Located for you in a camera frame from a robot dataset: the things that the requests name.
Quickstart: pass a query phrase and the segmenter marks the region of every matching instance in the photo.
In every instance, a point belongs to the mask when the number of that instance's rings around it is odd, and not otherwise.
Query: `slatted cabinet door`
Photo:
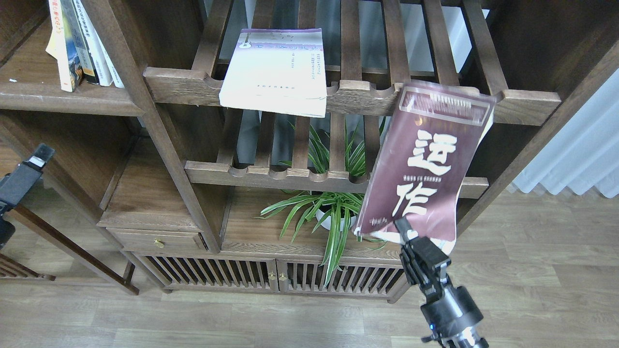
[[[318,261],[277,260],[279,289],[286,294],[323,294],[382,297],[394,303],[409,288],[402,267],[340,263],[326,283],[326,270]]]
[[[142,262],[165,289],[204,289],[234,292],[277,292],[274,259],[189,258],[141,255]]]

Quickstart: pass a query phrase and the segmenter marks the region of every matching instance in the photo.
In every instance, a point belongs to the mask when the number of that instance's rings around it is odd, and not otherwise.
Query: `wooden cabinet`
[[[44,53],[50,33],[45,1],[25,1],[20,11],[7,7],[19,25],[0,27],[0,137],[20,156],[39,142],[54,147],[48,181],[163,288],[397,299],[405,287],[381,285],[399,269],[397,246],[371,251],[349,241],[333,291],[325,291],[308,275],[316,271],[318,277],[320,233],[301,231],[291,244],[279,239],[283,218],[253,218],[284,197],[278,188],[363,192],[368,177],[350,178],[335,147],[331,169],[313,173],[304,118],[295,121],[292,168],[272,166],[275,116],[268,113],[258,130],[255,162],[238,163],[242,114],[221,108],[218,97],[228,64],[219,51],[232,3],[215,1],[204,23],[198,0],[84,0],[126,89],[82,84],[74,93],[60,91],[56,63]],[[259,0],[253,26],[270,27],[274,11],[292,11],[298,27],[314,27],[316,1],[299,3]],[[340,65],[326,67],[332,144],[344,137],[346,114],[363,115],[368,169],[379,150],[378,117],[391,114],[408,80],[499,98],[495,125],[462,188],[459,233],[619,66],[617,2],[382,0],[388,69],[361,66],[358,1],[340,4]],[[411,72],[407,64],[400,9],[419,4],[431,72]],[[441,5],[462,9],[472,42],[460,73]],[[490,10],[488,20],[482,9]],[[272,272],[276,280],[260,280]],[[278,280],[280,274],[286,280]]]

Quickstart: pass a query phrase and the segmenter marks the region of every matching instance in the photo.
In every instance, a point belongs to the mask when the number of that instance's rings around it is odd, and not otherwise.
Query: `maroon book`
[[[356,235],[402,243],[394,221],[449,254],[456,202],[477,146],[492,123],[495,98],[425,81],[404,86],[361,207]]]

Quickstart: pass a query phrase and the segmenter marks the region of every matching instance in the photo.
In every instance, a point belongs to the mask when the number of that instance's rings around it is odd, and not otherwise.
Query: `potted plant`
[[[381,134],[385,119],[381,123]],[[360,141],[358,144],[354,144],[353,141],[358,129],[359,126],[357,125],[350,137],[345,133],[345,169],[351,176],[365,175],[365,141]],[[310,127],[309,130],[308,156],[314,164],[316,173],[327,172],[329,169],[329,149],[323,144],[318,132],[313,127]],[[291,161],[282,161],[281,163],[292,166]],[[312,229],[312,233],[320,225],[327,228],[329,230],[329,237],[327,238],[321,266],[324,265],[326,268],[325,279],[328,284],[344,252],[348,231],[359,214],[362,202],[363,194],[360,193],[297,191],[297,194],[291,198],[264,208],[258,218],[268,219],[291,206],[292,208],[280,233],[280,238],[282,238],[294,216],[302,212],[291,242],[295,240],[301,226],[313,219],[318,220],[318,222]]]

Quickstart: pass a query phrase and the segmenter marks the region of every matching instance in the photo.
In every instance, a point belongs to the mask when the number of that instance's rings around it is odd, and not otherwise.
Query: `wooden floor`
[[[122,258],[55,193],[27,207],[122,271]],[[503,193],[463,234],[450,274],[486,316],[491,347],[619,346],[619,200]],[[3,251],[39,272],[88,274],[18,226]],[[438,347],[410,289],[382,301],[179,291],[136,275],[110,287],[0,282],[0,347]]]

